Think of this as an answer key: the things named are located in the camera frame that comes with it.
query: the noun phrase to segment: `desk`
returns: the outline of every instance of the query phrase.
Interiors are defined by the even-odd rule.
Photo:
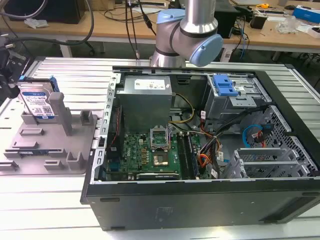
[[[277,6],[278,0],[266,0],[272,7]],[[320,8],[320,3],[306,2],[306,1],[293,1],[290,0],[288,5],[304,5],[313,8]],[[115,14],[123,13],[124,9],[116,9]],[[115,16],[117,18],[124,18],[124,15]],[[157,15],[152,14],[149,16],[150,20],[156,22]],[[128,43],[128,37],[125,24],[122,22],[106,19],[102,11],[94,12],[95,27],[90,41],[97,42],[118,42]],[[25,25],[23,22],[9,21],[10,26],[21,37],[41,37],[47,39],[56,39],[60,41],[81,40],[87,35],[90,28],[90,15],[86,12],[79,24],[63,24],[50,22],[49,27],[33,29]],[[298,53],[318,53],[320,54],[320,40],[310,37],[304,32],[297,32],[295,34],[281,34],[275,30],[277,22],[266,21],[263,29],[252,29],[246,23],[244,32],[250,38],[250,50],[263,50],[263,51],[280,51],[280,52],[298,52]],[[129,31],[133,34],[132,25],[129,24]],[[8,32],[3,21],[0,19],[0,29]],[[156,38],[153,33],[146,27],[145,23],[139,22],[135,24],[135,31],[138,43],[142,44],[155,44]],[[223,54],[221,61],[228,62],[233,49],[239,42],[239,36],[231,36],[230,39],[224,39]],[[67,46],[61,45],[61,51],[64,57],[71,57],[71,50]]]
[[[147,60],[47,57],[28,77],[56,77],[72,114],[92,109],[101,122],[112,66],[148,66]],[[294,69],[283,64],[220,63],[210,69],[264,70],[320,139],[319,94]],[[7,99],[0,107],[0,160],[18,131],[24,105]],[[92,148],[98,144],[95,135]],[[89,205],[81,205],[84,175],[0,176],[0,239],[3,240],[315,240],[320,237],[320,205],[287,224],[197,227],[103,232]]]

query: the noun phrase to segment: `blue joint cap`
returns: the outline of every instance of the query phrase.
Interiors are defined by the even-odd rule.
[[[164,24],[169,22],[176,22],[184,18],[186,11],[183,9],[166,9],[159,12],[156,24]]]
[[[22,82],[22,81],[24,81],[24,80],[25,80],[25,78],[26,78],[26,76],[25,76],[25,75],[21,75],[21,76],[20,76],[20,78],[19,78],[19,81],[21,81],[21,82]]]
[[[236,97],[239,95],[226,74],[213,75],[212,81],[219,96]]]
[[[197,67],[208,65],[218,56],[223,44],[224,40],[219,34],[208,37],[193,51],[189,62]]]

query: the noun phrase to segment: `open computer tower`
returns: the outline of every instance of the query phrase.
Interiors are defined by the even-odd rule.
[[[264,71],[113,67],[81,202],[108,230],[286,223],[320,144]]]

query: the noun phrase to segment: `blue box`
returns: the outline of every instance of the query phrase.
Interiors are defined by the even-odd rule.
[[[300,6],[297,6],[293,11],[293,16],[295,16],[297,19],[306,20],[312,23],[320,23],[320,11],[316,9],[306,9],[301,8]]]
[[[213,75],[212,81],[219,96],[238,96],[238,92],[235,91],[232,81],[226,74]]]

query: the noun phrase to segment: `power supply label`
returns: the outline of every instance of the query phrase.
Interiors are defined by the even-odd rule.
[[[25,91],[22,96],[33,116],[39,119],[53,119],[55,117],[52,107],[46,102],[45,92]]]
[[[135,90],[166,90],[165,80],[161,79],[136,79]]]

